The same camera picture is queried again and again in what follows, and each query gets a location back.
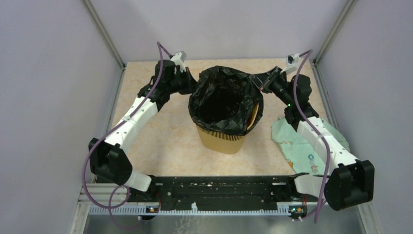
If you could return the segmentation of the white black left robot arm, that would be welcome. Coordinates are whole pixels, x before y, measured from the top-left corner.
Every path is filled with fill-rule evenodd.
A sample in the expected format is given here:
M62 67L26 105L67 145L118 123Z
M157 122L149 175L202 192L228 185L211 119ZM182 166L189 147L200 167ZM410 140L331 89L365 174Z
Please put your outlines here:
M155 75L138 93L130 109L124 114L109 135L102 141L93 139L89 158L91 172L120 186L137 190L144 201L156 196L153 178L133 168L127 157L135 137L145 124L155 116L175 93L191 94L196 81L185 66L184 59L173 56L160 60Z

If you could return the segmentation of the black plastic trash bag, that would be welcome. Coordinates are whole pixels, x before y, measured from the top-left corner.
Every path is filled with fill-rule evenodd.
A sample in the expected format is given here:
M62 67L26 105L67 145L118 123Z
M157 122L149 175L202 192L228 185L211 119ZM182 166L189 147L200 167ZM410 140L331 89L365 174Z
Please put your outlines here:
M214 66L199 74L188 111L199 127L233 136L247 135L263 116L262 93L252 74Z

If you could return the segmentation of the yellow ribbed trash bin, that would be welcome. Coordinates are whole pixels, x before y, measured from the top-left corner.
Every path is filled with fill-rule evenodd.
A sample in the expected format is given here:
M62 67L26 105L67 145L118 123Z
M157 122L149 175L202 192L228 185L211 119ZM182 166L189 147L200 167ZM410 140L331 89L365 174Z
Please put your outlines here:
M247 134L253 129L253 124L257 120L259 109L260 104L257 104L254 107L252 114L250 115L246 128ZM196 125L196 129L201 143L206 148L227 155L233 155L237 153L241 149L247 135L228 135L221 132L206 130L198 125Z

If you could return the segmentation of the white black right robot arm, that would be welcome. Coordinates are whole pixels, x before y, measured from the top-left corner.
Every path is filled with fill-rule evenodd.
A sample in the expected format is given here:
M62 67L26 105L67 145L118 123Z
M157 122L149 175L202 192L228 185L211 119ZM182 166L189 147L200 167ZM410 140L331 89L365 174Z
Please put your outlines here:
M285 119L324 161L327 175L301 173L286 186L292 201L312 195L335 210L370 202L374 197L375 168L369 160L361 161L346 150L324 125L309 102L311 80L298 74L287 80L278 66L268 72L253 74L252 83L263 93L274 93L284 104Z

